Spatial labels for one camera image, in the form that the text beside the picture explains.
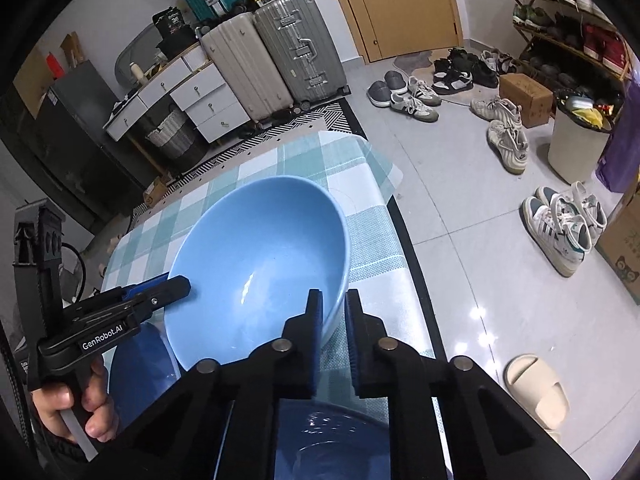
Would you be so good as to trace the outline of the person's left hand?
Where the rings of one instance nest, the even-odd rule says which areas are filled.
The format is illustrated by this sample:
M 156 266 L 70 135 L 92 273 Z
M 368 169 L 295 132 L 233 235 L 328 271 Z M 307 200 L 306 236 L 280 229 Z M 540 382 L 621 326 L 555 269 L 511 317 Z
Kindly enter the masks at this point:
M 70 388 L 64 384 L 47 385 L 32 392 L 32 403 L 40 422 L 51 434 L 76 442 L 61 416 L 62 411 L 70 410 L 75 405 Z M 100 356 L 91 364 L 91 375 L 82 394 L 81 404 L 91 414 L 85 424 L 88 436 L 100 442 L 113 440 L 117 434 L 119 419 L 113 399 L 107 393 L 107 370 Z

